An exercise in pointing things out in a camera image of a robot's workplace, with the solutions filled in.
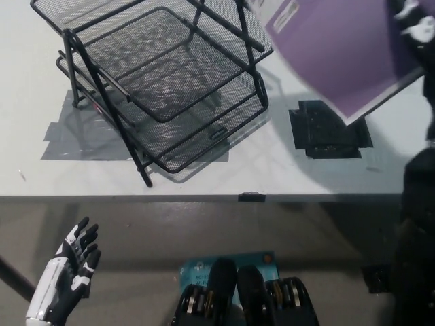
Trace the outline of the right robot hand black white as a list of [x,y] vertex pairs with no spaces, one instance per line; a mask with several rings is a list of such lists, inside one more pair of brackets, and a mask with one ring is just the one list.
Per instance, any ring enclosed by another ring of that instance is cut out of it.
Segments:
[[403,38],[417,48],[434,43],[434,17],[419,1],[392,1],[391,6]]

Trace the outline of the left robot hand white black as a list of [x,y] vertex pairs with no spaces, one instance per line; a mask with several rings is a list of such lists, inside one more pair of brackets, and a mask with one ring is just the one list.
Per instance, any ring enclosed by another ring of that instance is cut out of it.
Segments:
[[47,263],[26,314],[26,326],[65,325],[79,301],[90,295],[91,279],[101,251],[95,240],[99,226],[83,218]]

